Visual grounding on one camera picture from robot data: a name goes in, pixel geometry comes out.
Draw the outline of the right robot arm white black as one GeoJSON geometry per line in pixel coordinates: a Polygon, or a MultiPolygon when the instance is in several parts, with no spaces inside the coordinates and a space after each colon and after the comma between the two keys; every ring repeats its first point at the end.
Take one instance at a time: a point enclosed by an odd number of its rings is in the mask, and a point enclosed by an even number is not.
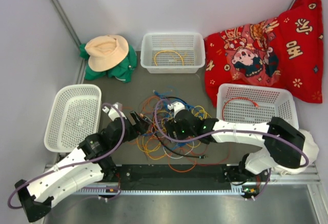
{"type": "Polygon", "coordinates": [[[265,170],[299,174],[319,154],[310,132],[298,130],[280,117],[272,117],[266,123],[244,124],[217,118],[200,119],[182,109],[165,122],[165,128],[167,138],[174,142],[233,142],[259,147],[259,151],[246,154],[239,164],[239,175],[246,181],[265,170]]]}

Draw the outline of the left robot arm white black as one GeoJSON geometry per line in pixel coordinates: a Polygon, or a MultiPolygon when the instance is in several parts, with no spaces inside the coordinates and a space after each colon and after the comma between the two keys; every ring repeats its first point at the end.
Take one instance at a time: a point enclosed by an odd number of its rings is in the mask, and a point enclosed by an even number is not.
{"type": "Polygon", "coordinates": [[[15,184],[17,196],[29,222],[45,217],[52,208],[72,193],[101,180],[116,176],[111,158],[122,143],[132,141],[148,130],[149,123],[136,112],[130,122],[119,111],[111,110],[111,122],[100,132],[88,135],[70,154],[42,175],[15,184]]]}

